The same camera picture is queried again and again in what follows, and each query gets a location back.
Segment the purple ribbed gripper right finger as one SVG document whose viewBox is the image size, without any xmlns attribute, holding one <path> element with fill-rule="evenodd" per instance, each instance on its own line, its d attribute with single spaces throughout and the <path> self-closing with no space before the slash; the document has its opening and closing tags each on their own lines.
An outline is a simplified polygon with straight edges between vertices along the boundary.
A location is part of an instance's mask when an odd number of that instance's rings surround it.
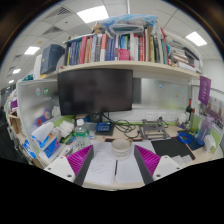
<svg viewBox="0 0 224 224">
<path fill-rule="evenodd" d="M 159 156 L 139 145 L 134 146 L 134 156 L 145 185 L 182 169 L 168 155 Z"/>
</svg>

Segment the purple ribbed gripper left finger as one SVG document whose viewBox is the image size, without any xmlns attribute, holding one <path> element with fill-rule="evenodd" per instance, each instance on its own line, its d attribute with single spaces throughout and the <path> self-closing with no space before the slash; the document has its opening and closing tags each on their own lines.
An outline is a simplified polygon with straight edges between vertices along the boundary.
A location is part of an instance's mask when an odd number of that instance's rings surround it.
<svg viewBox="0 0 224 224">
<path fill-rule="evenodd" d="M 68 157 L 58 157 L 45 168 L 45 171 L 82 186 L 93 156 L 94 147 L 90 145 Z"/>
</svg>

